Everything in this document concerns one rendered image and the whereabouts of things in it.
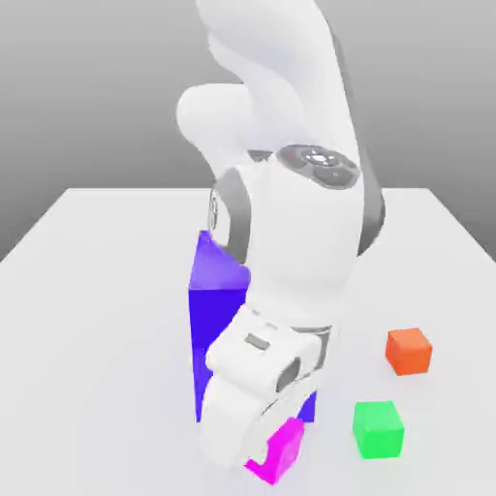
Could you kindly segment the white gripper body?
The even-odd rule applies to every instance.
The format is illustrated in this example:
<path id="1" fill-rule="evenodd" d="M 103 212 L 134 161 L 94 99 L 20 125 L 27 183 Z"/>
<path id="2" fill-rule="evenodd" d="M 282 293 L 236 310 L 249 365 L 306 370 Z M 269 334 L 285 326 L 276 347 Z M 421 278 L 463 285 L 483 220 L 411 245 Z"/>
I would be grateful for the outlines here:
<path id="1" fill-rule="evenodd" d="M 264 397 L 213 376 L 205 390 L 200 444 L 205 455 L 222 468 L 264 463 L 268 440 L 316 390 L 316 376 L 308 375 L 285 391 Z"/>

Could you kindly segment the small magenta cube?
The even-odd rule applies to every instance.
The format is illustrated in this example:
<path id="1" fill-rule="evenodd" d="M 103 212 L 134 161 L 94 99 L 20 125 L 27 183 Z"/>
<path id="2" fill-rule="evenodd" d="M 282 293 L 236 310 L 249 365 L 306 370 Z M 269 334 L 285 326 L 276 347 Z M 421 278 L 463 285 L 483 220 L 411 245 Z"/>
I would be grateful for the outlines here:
<path id="1" fill-rule="evenodd" d="M 245 468 L 270 485 L 277 483 L 295 463 L 304 434 L 300 418 L 288 418 L 270 437 L 263 463 L 249 459 Z"/>

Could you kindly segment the small green cube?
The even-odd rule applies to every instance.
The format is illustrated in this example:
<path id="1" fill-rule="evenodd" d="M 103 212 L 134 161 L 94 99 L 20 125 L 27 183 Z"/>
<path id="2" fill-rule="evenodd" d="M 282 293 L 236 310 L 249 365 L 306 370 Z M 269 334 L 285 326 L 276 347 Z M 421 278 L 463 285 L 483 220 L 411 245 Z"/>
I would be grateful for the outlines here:
<path id="1" fill-rule="evenodd" d="M 392 401 L 359 401 L 353 434 L 364 459 L 396 458 L 402 451 L 405 426 Z"/>

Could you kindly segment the small orange cube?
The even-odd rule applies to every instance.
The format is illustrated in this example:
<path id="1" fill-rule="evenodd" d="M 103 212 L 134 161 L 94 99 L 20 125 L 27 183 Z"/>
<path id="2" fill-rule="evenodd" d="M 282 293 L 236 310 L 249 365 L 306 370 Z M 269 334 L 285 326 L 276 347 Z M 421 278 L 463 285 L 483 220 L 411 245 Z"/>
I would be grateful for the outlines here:
<path id="1" fill-rule="evenodd" d="M 387 333 L 385 356 L 397 376 L 426 373 L 433 346 L 418 327 Z"/>

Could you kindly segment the large blue box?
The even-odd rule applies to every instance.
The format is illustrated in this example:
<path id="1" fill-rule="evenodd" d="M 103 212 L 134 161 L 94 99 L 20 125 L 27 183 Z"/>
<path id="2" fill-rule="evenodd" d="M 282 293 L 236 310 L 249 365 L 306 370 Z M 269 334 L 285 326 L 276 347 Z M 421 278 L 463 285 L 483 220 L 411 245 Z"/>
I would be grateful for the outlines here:
<path id="1" fill-rule="evenodd" d="M 249 269 L 224 253 L 207 231 L 199 232 L 188 287 L 196 421 L 212 372 L 205 363 L 211 343 L 245 302 Z"/>

